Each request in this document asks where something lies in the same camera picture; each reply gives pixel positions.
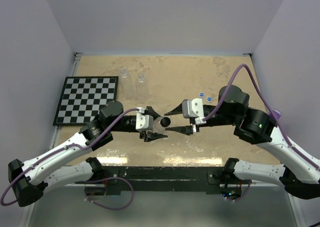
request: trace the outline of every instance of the wooden tabletop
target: wooden tabletop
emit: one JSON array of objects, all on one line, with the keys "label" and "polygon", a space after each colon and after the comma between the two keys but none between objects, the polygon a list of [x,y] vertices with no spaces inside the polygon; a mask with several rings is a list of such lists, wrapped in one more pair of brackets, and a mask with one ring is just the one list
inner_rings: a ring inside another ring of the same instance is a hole
[{"label": "wooden tabletop", "polygon": [[[82,56],[76,76],[118,76],[121,69],[127,69],[134,84],[138,74],[145,74],[150,93],[146,103],[139,102],[136,96],[125,99],[120,87],[117,100],[125,110],[148,105],[163,115],[183,99],[198,98],[200,92],[212,97],[211,105],[216,105],[219,90],[227,85],[242,63],[254,71],[249,56]],[[233,84],[250,95],[250,107],[265,110],[245,69]],[[170,118],[171,127],[189,124],[182,115]],[[58,144],[79,129],[79,126],[62,127]],[[167,131],[168,138],[152,142],[143,142],[137,133],[113,132],[112,142],[69,164],[88,157],[97,157],[102,165],[127,166],[223,166],[228,158],[260,164],[279,163],[268,152],[238,139],[233,132],[232,126],[201,128],[199,133],[190,136]]]}]

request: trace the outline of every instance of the clear plastic bottle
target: clear plastic bottle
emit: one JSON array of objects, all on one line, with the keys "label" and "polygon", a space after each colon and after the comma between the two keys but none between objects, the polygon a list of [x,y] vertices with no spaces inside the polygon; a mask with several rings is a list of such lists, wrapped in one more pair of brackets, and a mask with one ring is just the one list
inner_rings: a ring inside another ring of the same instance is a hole
[{"label": "clear plastic bottle", "polygon": [[120,71],[119,83],[126,99],[131,99],[134,96],[134,85],[131,76],[126,69]]},{"label": "clear plastic bottle", "polygon": [[135,90],[138,101],[144,103],[149,97],[148,81],[143,73],[138,74],[135,82]]}]

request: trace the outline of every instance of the beige table surface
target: beige table surface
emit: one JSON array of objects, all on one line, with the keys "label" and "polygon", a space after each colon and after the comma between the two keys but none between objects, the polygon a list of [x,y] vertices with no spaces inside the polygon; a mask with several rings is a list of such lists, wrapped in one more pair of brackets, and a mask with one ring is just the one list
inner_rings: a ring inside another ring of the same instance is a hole
[{"label": "beige table surface", "polygon": [[[138,74],[143,73],[148,79],[148,101],[139,103],[135,97],[126,100],[120,87],[117,100],[125,110],[148,105],[163,115],[183,99],[197,98],[200,92],[212,97],[211,104],[216,105],[220,88],[227,85],[242,63],[254,71],[248,56],[82,56],[76,75],[118,76],[121,69],[127,69],[135,84]],[[265,110],[245,69],[239,72],[234,84],[250,95],[250,107]],[[182,115],[170,118],[171,127],[189,124]],[[77,131],[79,126],[62,127],[58,144]],[[113,132],[112,142],[69,164],[78,164],[88,157],[97,157],[102,165],[128,166],[223,166],[228,158],[279,163],[266,151],[239,140],[233,131],[232,126],[201,128],[191,136],[167,131],[168,138],[152,142],[143,142],[137,133]]]}]

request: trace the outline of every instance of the gray wall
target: gray wall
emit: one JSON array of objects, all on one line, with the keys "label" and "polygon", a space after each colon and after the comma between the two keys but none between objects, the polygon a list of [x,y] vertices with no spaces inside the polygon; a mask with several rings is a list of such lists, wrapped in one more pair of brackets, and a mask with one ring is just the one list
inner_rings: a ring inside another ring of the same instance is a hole
[{"label": "gray wall", "polygon": [[[72,51],[46,0],[0,0],[0,192],[8,163],[46,151]],[[13,200],[13,192],[6,201]],[[22,208],[0,206],[0,226],[18,226]]]},{"label": "gray wall", "polygon": [[[320,1],[284,0],[253,54],[262,93],[289,136],[320,159]],[[308,225],[320,198],[301,201]]]},{"label": "gray wall", "polygon": [[283,0],[48,0],[85,54],[252,53]]}]

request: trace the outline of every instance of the wooden table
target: wooden table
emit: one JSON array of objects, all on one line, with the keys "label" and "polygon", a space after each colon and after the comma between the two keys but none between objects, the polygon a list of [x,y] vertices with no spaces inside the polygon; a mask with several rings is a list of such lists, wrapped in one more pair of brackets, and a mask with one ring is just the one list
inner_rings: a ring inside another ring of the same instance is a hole
[{"label": "wooden table", "polygon": [[[121,69],[127,69],[134,84],[138,74],[143,73],[149,84],[147,103],[139,103],[135,97],[124,99],[120,87],[117,100],[125,110],[148,105],[163,115],[183,99],[197,98],[200,92],[212,97],[211,104],[215,105],[220,88],[227,85],[242,63],[254,71],[249,56],[82,56],[76,75],[118,76]],[[234,84],[250,95],[250,107],[265,110],[245,69],[239,72]],[[189,124],[182,115],[170,118],[171,127]],[[77,131],[79,127],[62,127],[59,144]],[[137,133],[113,132],[112,142],[75,159],[70,165],[88,157],[97,157],[102,165],[128,166],[223,166],[228,158],[260,164],[279,163],[266,151],[239,140],[233,131],[232,126],[219,126],[201,128],[199,133],[190,136],[167,132],[168,138],[152,142],[143,142]]]}]

